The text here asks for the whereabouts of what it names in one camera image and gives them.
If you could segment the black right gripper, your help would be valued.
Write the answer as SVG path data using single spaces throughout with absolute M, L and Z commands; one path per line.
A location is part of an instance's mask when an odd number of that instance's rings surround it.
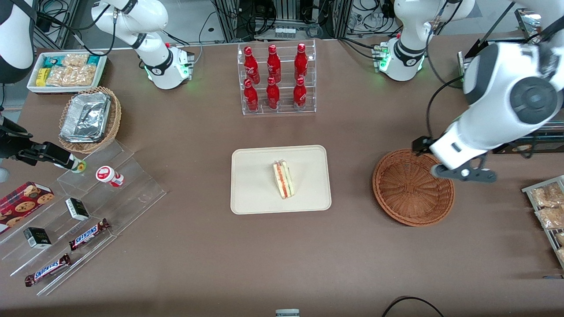
M 0 126 L 0 157 L 22 161 L 28 165 L 36 165 L 38 161 L 54 162 L 58 168 L 74 170 L 76 163 L 72 153 L 51 142 L 44 142 L 44 156 L 40 154 L 43 145 L 31 140 L 32 134 L 16 124 L 14 121 L 1 117 Z M 55 162 L 69 162 L 69 164 L 55 164 Z

